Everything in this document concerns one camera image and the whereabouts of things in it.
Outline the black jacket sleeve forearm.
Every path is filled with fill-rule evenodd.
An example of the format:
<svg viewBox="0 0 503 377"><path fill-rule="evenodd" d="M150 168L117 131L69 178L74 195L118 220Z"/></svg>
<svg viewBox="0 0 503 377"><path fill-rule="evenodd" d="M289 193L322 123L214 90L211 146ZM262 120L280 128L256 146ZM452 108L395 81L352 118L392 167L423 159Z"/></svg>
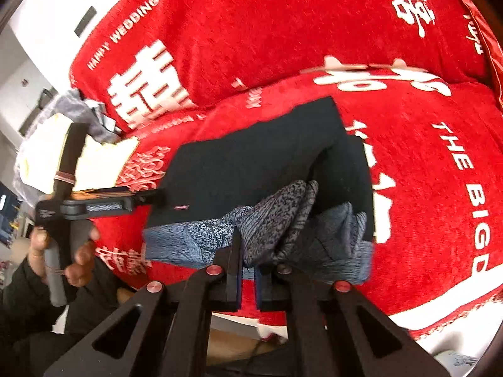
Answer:
<svg viewBox="0 0 503 377"><path fill-rule="evenodd" d="M1 375L42 376L133 294L96 258L76 300L67 309L56 307L49 287L23 260L1 291Z"/></svg>

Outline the person's left hand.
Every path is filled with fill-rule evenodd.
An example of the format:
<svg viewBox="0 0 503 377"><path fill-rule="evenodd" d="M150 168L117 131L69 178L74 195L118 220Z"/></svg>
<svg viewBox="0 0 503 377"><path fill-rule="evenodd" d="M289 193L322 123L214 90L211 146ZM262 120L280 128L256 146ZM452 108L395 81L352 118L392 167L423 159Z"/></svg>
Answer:
<svg viewBox="0 0 503 377"><path fill-rule="evenodd" d="M72 286L81 288L90 282L95 267L96 241L99 238L99 231L93 224L90 224L86 242L76 251L73 264L65 269L67 281ZM45 284L48 284L48 281L44 251L49 247L50 241L51 239L45 229L35 227L31 233L30 247L27 254L29 266Z"/></svg>

